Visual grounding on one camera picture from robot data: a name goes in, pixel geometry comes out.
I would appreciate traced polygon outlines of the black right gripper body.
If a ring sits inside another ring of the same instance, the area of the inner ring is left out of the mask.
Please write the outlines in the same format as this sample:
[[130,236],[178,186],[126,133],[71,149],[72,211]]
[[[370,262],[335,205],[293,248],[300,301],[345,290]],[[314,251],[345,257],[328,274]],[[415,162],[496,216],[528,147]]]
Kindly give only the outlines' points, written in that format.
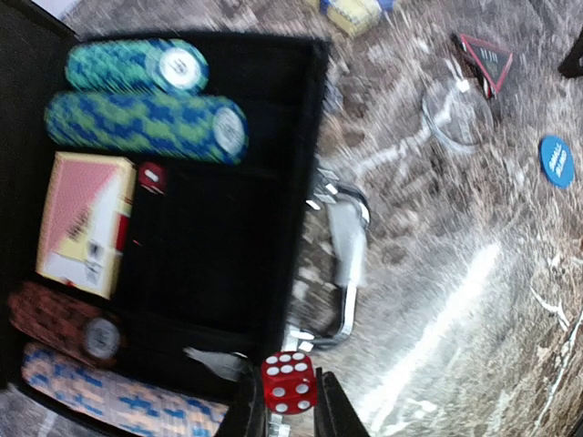
[[558,72],[566,78],[583,76],[583,36],[580,36],[574,43],[565,59],[558,67]]

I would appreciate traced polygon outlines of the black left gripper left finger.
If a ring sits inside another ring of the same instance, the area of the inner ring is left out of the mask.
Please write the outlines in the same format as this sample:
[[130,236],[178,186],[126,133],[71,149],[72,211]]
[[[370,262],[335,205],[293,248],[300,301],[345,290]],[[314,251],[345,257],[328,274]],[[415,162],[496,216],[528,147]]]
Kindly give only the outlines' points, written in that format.
[[240,379],[238,393],[218,429],[218,437],[266,435],[267,413],[261,372],[253,369]]

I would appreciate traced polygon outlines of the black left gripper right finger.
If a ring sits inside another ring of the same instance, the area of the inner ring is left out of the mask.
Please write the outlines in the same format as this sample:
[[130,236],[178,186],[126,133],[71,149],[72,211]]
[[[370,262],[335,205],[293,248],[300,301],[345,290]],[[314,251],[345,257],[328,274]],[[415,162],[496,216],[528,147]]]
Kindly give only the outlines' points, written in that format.
[[331,371],[316,369],[315,437],[368,437],[341,384]]

